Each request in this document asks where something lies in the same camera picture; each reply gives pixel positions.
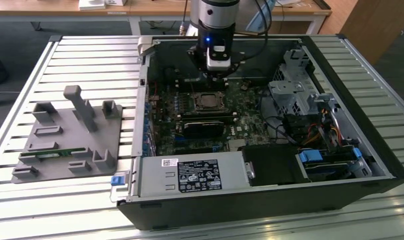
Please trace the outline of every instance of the aluminum profile table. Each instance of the aluminum profile table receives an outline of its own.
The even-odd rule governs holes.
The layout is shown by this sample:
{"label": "aluminum profile table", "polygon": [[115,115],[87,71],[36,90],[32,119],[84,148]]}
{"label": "aluminum profile table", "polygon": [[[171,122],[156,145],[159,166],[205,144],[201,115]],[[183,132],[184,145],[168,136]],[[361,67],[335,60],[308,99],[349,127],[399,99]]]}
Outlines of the aluminum profile table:
{"label": "aluminum profile table", "polygon": [[[119,171],[131,167],[139,84],[137,36],[69,36],[51,41],[0,129],[0,239],[404,239],[404,184],[340,210],[159,231],[140,231],[111,201],[111,177],[12,184],[12,170],[31,133],[36,102],[69,108],[65,85],[99,106],[124,106]],[[379,133],[404,165],[404,101],[352,45],[312,36]],[[328,84],[317,75],[321,86]]]}

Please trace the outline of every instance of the blue latch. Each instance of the blue latch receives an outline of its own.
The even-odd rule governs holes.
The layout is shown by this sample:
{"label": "blue latch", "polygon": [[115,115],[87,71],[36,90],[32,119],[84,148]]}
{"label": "blue latch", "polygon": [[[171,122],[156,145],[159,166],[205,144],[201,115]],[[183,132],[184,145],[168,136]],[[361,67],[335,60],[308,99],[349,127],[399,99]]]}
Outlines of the blue latch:
{"label": "blue latch", "polygon": [[125,185],[125,176],[112,176],[109,183],[112,186]]}
{"label": "blue latch", "polygon": [[363,153],[357,147],[353,148],[353,153],[357,159],[363,157]]}
{"label": "blue latch", "polygon": [[324,160],[321,152],[319,150],[304,150],[299,154],[299,157],[300,157],[300,160],[301,160],[303,163],[305,163],[305,162],[316,162],[316,161]]}

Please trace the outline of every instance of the desk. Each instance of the desk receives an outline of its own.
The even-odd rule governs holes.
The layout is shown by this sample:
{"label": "desk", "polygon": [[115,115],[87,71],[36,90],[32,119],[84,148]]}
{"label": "desk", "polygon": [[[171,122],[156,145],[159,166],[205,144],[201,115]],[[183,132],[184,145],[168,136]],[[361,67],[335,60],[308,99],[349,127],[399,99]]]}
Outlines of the desk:
{"label": "desk", "polygon": [[[275,7],[272,11],[273,21],[311,22],[307,34],[317,34],[325,17],[331,10],[323,10],[313,0],[303,0],[303,5],[289,4],[292,8]],[[141,21],[181,21],[185,0],[132,0],[129,10],[129,24],[133,35],[140,35]],[[191,3],[187,5],[187,15],[191,14]]]}
{"label": "desk", "polygon": [[[316,34],[331,10],[323,10],[313,0],[303,0],[305,6],[276,7],[272,20],[311,22],[307,33]],[[128,0],[125,6],[79,11],[79,0],[0,0],[0,22],[91,22],[127,21],[133,35],[141,35],[141,21],[180,21],[185,0]],[[191,4],[187,8],[187,19]]]}
{"label": "desk", "polygon": [[[404,101],[347,40],[340,41],[332,35],[311,39],[337,69],[344,85],[404,166]],[[44,101],[53,101],[56,109],[71,108],[72,103],[63,96],[67,85],[80,85],[81,97],[92,106],[100,106],[103,99],[113,99],[124,107],[117,171],[129,170],[136,116],[132,86],[137,85],[140,72],[137,41],[139,36],[65,36],[61,41],[48,43],[0,128],[0,239],[172,240],[203,236],[219,240],[279,236],[281,240],[359,240],[404,236],[404,184],[340,210],[161,231],[137,230],[116,209],[116,202],[111,202],[111,176],[12,184],[12,170],[35,122],[29,112],[36,102]],[[91,58],[91,64],[76,61],[81,58]],[[319,73],[316,78],[327,89]],[[120,197],[128,192],[115,194]]]}
{"label": "desk", "polygon": [[80,11],[79,0],[0,0],[0,22],[128,22],[131,4]]}

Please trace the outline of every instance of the table leg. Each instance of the table leg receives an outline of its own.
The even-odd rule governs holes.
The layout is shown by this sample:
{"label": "table leg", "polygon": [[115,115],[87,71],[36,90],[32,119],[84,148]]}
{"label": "table leg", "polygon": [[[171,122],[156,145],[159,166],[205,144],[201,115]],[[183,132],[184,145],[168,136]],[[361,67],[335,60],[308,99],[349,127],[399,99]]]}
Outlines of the table leg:
{"label": "table leg", "polygon": [[31,21],[29,23],[33,26],[35,31],[43,30],[40,21]]}
{"label": "table leg", "polygon": [[129,17],[129,25],[131,25],[131,33],[132,35],[141,35],[140,31],[140,17],[139,16],[131,16]]}
{"label": "table leg", "polygon": [[325,15],[315,16],[315,19],[309,23],[305,34],[317,34],[319,33],[324,20],[325,20],[325,17],[327,17]]}

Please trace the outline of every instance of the power supply label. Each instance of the power supply label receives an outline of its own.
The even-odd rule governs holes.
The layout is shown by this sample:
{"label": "power supply label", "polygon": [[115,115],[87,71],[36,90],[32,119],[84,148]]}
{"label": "power supply label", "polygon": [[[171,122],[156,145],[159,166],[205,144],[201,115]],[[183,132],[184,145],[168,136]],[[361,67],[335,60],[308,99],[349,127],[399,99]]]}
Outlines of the power supply label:
{"label": "power supply label", "polygon": [[220,190],[221,177],[217,160],[180,161],[177,183],[181,193]]}

